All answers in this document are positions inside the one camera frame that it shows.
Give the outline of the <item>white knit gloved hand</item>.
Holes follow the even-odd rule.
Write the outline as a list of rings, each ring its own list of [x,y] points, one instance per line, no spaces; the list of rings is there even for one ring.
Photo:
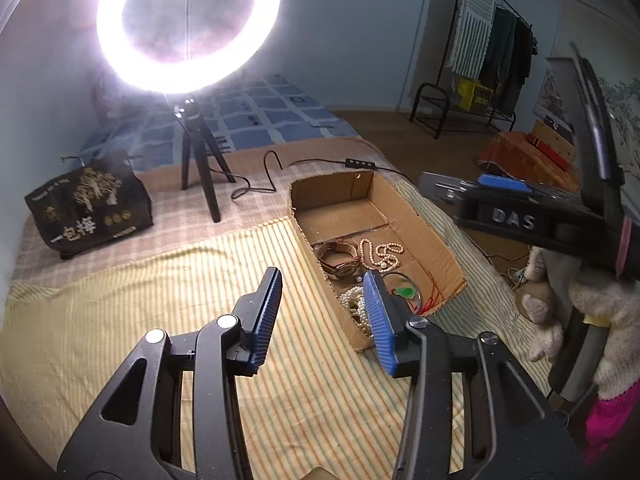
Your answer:
[[[639,387],[639,283],[534,247],[516,304],[534,324],[528,358],[552,364],[551,390],[576,401],[589,387],[613,401]]]

